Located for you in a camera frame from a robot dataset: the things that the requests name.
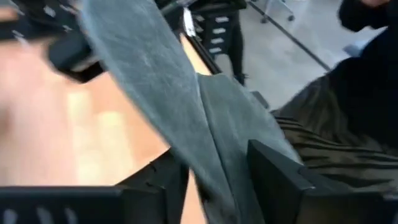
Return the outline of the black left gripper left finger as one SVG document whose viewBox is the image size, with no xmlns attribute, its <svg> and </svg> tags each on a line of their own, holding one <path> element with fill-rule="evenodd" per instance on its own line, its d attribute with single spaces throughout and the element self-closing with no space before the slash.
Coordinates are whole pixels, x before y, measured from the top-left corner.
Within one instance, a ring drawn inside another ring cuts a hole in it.
<svg viewBox="0 0 398 224">
<path fill-rule="evenodd" d="M 187 184 L 188 168 L 165 152 L 114 186 L 1 187 L 1 223 L 180 223 Z"/>
</svg>

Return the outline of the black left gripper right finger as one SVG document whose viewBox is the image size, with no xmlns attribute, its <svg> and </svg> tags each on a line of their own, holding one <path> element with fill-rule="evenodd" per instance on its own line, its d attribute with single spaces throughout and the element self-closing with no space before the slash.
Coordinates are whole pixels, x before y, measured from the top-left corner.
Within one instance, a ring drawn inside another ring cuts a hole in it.
<svg viewBox="0 0 398 224">
<path fill-rule="evenodd" d="M 257 140 L 248 142 L 247 161 L 266 223 L 397 223 L 395 194 L 354 192 Z"/>
</svg>

